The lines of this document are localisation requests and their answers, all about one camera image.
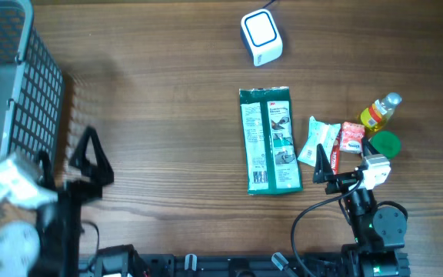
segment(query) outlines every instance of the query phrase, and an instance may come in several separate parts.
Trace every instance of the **green package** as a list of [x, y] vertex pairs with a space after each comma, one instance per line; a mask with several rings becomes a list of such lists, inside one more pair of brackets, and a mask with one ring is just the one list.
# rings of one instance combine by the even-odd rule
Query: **green package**
[[248, 194], [299, 192], [301, 187], [288, 87], [241, 89], [240, 111], [248, 170]]

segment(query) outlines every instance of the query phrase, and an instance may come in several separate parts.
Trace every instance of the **barcode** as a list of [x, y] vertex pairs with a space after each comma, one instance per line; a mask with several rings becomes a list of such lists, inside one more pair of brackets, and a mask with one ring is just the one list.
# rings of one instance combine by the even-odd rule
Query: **barcode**
[[261, 183], [268, 182], [268, 172], [266, 172], [266, 171], [253, 172], [252, 174], [254, 176], [254, 183], [255, 184], [261, 184]]
[[373, 125], [377, 124], [377, 122], [376, 122], [373, 118], [370, 118], [370, 119], [368, 120], [368, 124], [369, 124], [370, 126], [373, 126]]

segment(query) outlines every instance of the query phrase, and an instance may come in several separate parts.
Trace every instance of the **bottle label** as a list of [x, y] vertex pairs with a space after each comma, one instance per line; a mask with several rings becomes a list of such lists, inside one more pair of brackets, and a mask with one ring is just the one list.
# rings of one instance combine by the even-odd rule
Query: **bottle label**
[[370, 107], [366, 108], [361, 113], [361, 123], [367, 128], [372, 128], [383, 119], [383, 116], [387, 112], [388, 111], [386, 111], [385, 108], [382, 107], [381, 103], [377, 99]]

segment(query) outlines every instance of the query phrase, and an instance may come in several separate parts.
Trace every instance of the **snack package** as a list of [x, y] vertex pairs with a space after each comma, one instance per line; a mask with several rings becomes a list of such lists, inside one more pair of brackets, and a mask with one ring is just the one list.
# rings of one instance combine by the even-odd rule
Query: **snack package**
[[241, 89], [240, 110], [247, 156], [248, 194], [302, 190], [291, 135], [288, 87]]
[[361, 153], [361, 138], [365, 136], [365, 126], [350, 122], [343, 123], [339, 150], [348, 153]]
[[341, 124], [326, 124], [315, 120], [314, 116], [308, 120], [308, 139], [304, 148], [301, 150], [298, 160], [308, 165], [315, 166], [315, 156], [317, 154], [317, 145], [319, 143], [324, 147], [328, 161], [330, 160], [332, 146], [339, 133]]
[[338, 174], [339, 171], [339, 143], [341, 141], [341, 130], [339, 130], [338, 135], [336, 136], [335, 143], [332, 145], [331, 150], [331, 169], [333, 174]]

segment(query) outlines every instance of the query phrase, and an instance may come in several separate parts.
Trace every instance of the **bottle cap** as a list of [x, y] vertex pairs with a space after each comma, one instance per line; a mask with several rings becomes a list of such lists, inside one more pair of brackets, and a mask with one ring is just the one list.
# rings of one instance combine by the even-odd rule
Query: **bottle cap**
[[401, 96], [396, 92], [391, 92], [385, 97], [385, 105], [388, 108], [396, 108], [401, 103]]
[[401, 150], [401, 141], [398, 136], [389, 131], [380, 131], [370, 138], [370, 143], [387, 159], [392, 159]]

